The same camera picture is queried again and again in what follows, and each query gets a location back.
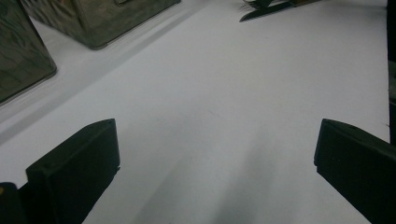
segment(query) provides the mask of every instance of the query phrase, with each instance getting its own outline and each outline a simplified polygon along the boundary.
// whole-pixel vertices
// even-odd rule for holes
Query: white surface
[[[56,77],[0,108],[0,180],[115,118],[121,169],[85,224],[367,223],[313,164],[321,120],[389,140],[385,0],[240,23],[186,0],[106,49],[35,22]]]

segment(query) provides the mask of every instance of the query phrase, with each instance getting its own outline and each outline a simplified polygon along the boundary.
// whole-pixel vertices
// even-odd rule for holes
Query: white table
[[[240,23],[185,0],[100,51],[41,24],[52,79],[0,107],[0,180],[115,118],[121,169],[85,224],[368,223],[316,173],[321,120],[389,140],[385,0]]]

